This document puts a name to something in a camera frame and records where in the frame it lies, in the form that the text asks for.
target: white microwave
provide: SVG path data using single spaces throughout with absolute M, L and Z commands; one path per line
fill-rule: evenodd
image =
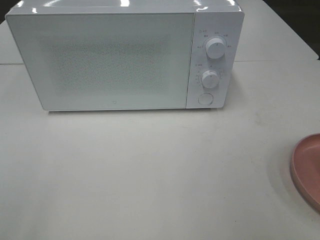
M 221 108 L 234 0 L 22 0 L 6 15 L 44 110 Z

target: white knob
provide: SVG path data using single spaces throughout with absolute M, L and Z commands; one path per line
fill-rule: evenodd
M 226 41 L 222 37 L 216 36 L 206 43 L 205 50 L 209 58 L 219 59 L 225 54 Z
M 216 71 L 205 71 L 201 77 L 202 85 L 207 89 L 213 89 L 219 84 L 219 77 Z

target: power knob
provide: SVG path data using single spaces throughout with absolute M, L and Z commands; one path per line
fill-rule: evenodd
M 219 76 L 216 71 L 208 70 L 202 74 L 202 85 L 207 89 L 213 89 L 219 84 Z
M 221 58 L 226 51 L 226 40 L 220 36 L 211 38 L 205 45 L 206 54 L 211 59 Z

